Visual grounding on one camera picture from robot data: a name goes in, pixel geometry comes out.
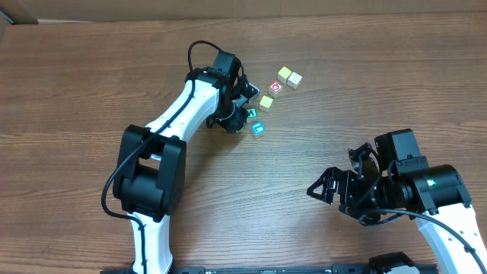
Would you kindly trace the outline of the green letter wooden block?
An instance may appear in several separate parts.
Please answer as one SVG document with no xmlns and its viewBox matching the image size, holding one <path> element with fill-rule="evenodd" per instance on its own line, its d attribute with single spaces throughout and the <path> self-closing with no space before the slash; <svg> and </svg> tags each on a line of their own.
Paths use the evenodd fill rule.
<svg viewBox="0 0 487 274">
<path fill-rule="evenodd" d="M 255 108 L 247 109 L 247 112 L 248 112 L 248 116 L 247 116 L 248 123 L 256 122 L 258 120 L 258 113 Z"/>
</svg>

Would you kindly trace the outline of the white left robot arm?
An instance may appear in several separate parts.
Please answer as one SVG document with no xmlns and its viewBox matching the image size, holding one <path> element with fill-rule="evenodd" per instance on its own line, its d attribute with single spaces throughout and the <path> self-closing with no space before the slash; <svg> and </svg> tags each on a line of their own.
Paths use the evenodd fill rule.
<svg viewBox="0 0 487 274">
<path fill-rule="evenodd" d="M 135 259 L 130 273 L 171 272 L 170 217 L 183 195 L 187 143 L 208 119 L 239 133 L 248 117 L 244 104 L 259 93 L 246 75 L 237 75 L 233 82 L 226 72 L 197 69 L 187 75 L 180 96 L 156 120 L 126 128 L 116 169 L 104 188 L 120 200 L 119 217 L 132 225 Z"/>
</svg>

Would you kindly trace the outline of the blue letter wooden block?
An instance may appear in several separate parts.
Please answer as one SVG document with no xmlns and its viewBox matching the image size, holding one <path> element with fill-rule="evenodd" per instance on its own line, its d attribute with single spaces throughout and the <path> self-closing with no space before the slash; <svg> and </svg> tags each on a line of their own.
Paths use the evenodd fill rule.
<svg viewBox="0 0 487 274">
<path fill-rule="evenodd" d="M 262 122 L 256 122 L 251 125 L 251 131 L 254 138 L 258 139 L 266 133 L 266 127 Z"/>
</svg>

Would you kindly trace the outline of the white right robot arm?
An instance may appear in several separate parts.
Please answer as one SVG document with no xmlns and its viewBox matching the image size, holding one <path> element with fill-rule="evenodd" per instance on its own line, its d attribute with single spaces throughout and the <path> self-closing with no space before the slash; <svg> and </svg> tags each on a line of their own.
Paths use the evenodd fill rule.
<svg viewBox="0 0 487 274">
<path fill-rule="evenodd" d="M 416 143 L 376 141 L 349 150 L 352 170 L 327 168 L 308 196 L 332 204 L 361 225 L 415 221 L 444 273 L 484 273 L 486 248 L 472 198 L 456 169 L 430 167 Z"/>
</svg>

